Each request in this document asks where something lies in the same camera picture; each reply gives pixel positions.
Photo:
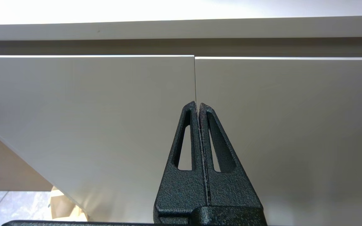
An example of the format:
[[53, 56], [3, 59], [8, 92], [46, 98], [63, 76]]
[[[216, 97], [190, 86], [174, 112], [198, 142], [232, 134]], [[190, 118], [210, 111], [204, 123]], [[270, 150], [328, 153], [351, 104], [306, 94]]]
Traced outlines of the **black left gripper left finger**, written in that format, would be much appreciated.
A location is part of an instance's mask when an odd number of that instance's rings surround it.
[[[186, 128], [190, 129], [191, 170], [178, 168]], [[188, 224], [194, 209], [207, 203], [196, 102], [181, 111], [154, 203], [155, 224]]]

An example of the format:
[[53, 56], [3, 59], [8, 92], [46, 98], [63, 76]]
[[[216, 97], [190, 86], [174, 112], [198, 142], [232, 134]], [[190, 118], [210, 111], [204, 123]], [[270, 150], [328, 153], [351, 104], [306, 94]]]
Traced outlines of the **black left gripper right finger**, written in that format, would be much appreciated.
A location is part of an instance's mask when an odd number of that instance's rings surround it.
[[209, 205], [262, 208], [215, 110], [201, 103], [199, 123]]

